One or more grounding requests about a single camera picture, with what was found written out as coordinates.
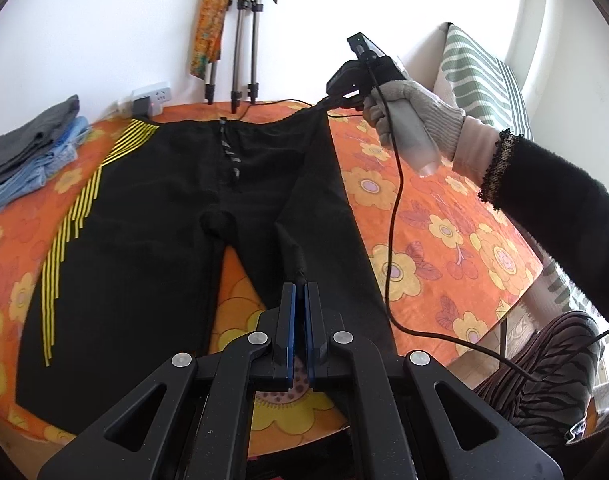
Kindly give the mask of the right gloved hand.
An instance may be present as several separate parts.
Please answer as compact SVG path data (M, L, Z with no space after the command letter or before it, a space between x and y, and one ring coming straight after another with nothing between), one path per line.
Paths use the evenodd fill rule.
M465 122L464 110L447 104L414 79L389 81L380 90L388 103L402 101L411 104L441 155L447 160L454 159ZM376 129L380 144L384 148L392 148L385 104L376 89L364 101L363 117L370 127Z

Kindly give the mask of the right black sleeve forearm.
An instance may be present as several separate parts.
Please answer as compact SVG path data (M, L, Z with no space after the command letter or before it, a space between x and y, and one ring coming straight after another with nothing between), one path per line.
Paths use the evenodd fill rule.
M453 170L525 228L609 322L609 193L534 142L467 117Z

